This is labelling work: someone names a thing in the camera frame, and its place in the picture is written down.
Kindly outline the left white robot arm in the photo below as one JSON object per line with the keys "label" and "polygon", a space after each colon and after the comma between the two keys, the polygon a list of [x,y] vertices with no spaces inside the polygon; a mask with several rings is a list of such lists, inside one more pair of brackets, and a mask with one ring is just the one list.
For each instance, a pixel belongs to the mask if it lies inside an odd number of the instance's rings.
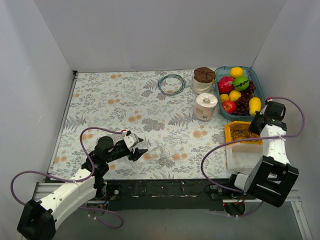
{"label": "left white robot arm", "polygon": [[136,145],[143,139],[129,132],[122,140],[114,142],[109,136],[98,139],[85,163],[69,182],[38,201],[29,200],[23,208],[17,231],[27,240],[51,240],[61,223],[74,211],[91,199],[106,196],[104,175],[109,163],[127,157],[137,161],[147,149]]}

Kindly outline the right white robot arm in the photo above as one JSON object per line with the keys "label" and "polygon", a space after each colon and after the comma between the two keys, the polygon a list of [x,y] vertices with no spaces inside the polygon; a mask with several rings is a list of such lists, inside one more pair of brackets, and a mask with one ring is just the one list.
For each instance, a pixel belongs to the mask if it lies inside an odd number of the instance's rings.
{"label": "right white robot arm", "polygon": [[299,170],[291,166],[286,154],[287,125],[282,122],[285,112],[284,104],[270,100],[254,116],[248,130],[263,138],[262,155],[250,173],[231,175],[226,186],[230,198],[237,199],[245,193],[275,207],[286,200]]}

